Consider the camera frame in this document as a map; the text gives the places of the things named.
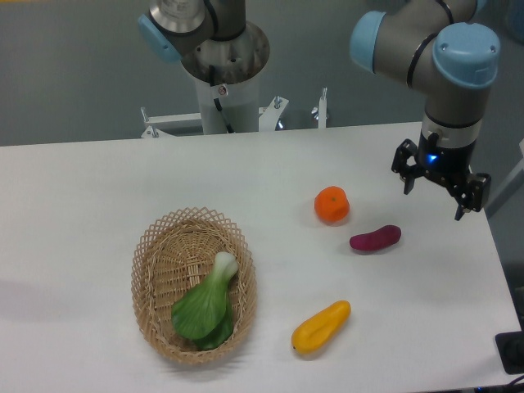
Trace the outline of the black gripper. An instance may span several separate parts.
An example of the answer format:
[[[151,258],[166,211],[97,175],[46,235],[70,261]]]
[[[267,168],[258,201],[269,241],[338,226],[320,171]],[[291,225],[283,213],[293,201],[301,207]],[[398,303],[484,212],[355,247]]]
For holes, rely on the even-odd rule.
[[[454,219],[459,221],[466,213],[480,212],[490,195],[491,176],[471,173],[469,166],[476,141],[463,147],[443,147],[440,137],[421,132],[419,144],[405,139],[395,150],[391,170],[404,183],[408,195],[417,178],[446,188],[457,202]]]

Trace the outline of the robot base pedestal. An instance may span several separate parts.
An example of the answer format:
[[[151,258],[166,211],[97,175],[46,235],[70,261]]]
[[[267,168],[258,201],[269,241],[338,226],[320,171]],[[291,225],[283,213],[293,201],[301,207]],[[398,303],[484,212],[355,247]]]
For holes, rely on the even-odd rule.
[[[152,1],[138,29],[196,87],[205,134],[258,131],[259,76],[270,46],[243,1]]]

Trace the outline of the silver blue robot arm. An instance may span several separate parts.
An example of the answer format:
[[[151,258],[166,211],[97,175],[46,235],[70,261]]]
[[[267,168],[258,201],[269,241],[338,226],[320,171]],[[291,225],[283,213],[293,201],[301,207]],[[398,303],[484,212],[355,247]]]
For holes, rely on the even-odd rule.
[[[410,1],[393,15],[369,11],[350,36],[350,58],[425,98],[418,142],[404,140],[391,169],[404,193],[425,178],[447,190],[455,220],[482,210],[491,177],[474,174],[470,161],[498,74],[500,41],[472,22],[483,1]]]

